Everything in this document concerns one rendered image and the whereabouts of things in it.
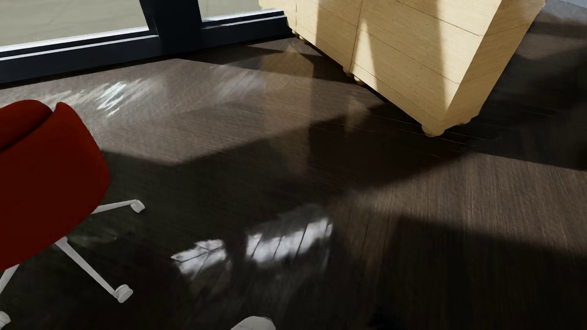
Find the white robot foot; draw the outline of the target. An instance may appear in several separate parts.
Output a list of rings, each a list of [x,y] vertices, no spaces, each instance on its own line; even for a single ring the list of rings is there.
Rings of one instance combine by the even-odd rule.
[[[231,330],[276,330],[276,326],[267,317],[251,316],[241,320]]]

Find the light wood cabinet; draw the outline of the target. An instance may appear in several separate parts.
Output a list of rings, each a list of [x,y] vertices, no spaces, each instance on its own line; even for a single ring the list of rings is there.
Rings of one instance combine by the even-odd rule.
[[[259,0],[431,137],[478,116],[545,0]]]

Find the red swivel chair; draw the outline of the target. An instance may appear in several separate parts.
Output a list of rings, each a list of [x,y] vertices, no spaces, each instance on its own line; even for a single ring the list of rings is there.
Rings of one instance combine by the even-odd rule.
[[[0,295],[20,264],[55,245],[119,303],[128,300],[133,290],[113,288],[67,238],[92,214],[145,209],[138,199],[102,205],[109,185],[103,154],[70,105],[26,99],[0,107]]]

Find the dark window frame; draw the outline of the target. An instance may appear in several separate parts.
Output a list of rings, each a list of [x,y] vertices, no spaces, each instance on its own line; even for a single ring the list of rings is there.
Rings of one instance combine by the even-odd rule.
[[[260,0],[0,0],[0,89],[290,34]]]

